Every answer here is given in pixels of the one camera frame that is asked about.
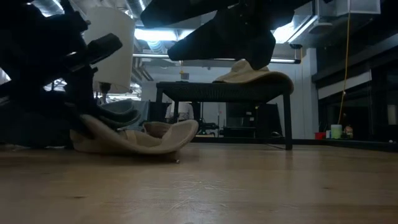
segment white shirt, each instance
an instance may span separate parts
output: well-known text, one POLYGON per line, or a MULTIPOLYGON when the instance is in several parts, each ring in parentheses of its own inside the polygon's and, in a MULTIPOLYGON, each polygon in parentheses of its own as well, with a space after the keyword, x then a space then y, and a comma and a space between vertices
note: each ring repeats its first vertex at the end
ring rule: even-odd
MULTIPOLYGON (((165 118, 174 117, 174 101, 171 105, 167 107, 165 118)), ((180 102, 178 104, 178 120, 194 119, 192 105, 185 102, 180 102)))

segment desk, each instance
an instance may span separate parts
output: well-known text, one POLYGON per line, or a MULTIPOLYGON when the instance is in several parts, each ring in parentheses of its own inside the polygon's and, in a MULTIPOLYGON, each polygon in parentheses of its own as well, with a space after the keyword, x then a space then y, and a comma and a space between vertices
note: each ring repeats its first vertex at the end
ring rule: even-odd
POLYGON ((250 84, 160 82, 156 84, 156 87, 156 103, 159 110, 158 121, 163 120, 161 111, 163 94, 174 100, 174 111, 178 111, 178 103, 184 101, 267 103, 283 95, 285 145, 286 150, 292 149, 292 118, 290 114, 290 87, 288 82, 283 80, 250 84))

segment wooden floor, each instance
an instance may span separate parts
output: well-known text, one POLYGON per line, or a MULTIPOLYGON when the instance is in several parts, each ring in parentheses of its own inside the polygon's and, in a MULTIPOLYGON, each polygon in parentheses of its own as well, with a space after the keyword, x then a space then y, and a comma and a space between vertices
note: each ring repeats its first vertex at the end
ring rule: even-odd
POLYGON ((398 223, 398 154, 190 144, 180 164, 0 151, 0 223, 398 223))

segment red container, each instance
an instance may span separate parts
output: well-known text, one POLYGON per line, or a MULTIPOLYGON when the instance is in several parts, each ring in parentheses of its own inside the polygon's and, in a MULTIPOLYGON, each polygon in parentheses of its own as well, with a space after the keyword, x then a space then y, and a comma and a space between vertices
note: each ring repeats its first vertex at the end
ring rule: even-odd
POLYGON ((326 138, 326 133, 315 133, 316 140, 322 140, 326 138))

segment white lamp shade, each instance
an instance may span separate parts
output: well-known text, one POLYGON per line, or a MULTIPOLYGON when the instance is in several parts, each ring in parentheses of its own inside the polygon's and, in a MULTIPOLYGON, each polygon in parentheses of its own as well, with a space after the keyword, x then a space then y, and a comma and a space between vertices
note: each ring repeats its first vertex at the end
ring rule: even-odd
POLYGON ((123 47, 108 58, 95 64, 93 89, 100 90, 100 83, 110 83, 108 93, 127 93, 130 90, 132 54, 134 52, 135 23, 125 13, 110 7, 93 7, 87 12, 91 22, 84 33, 86 43, 112 33, 119 37, 123 47))

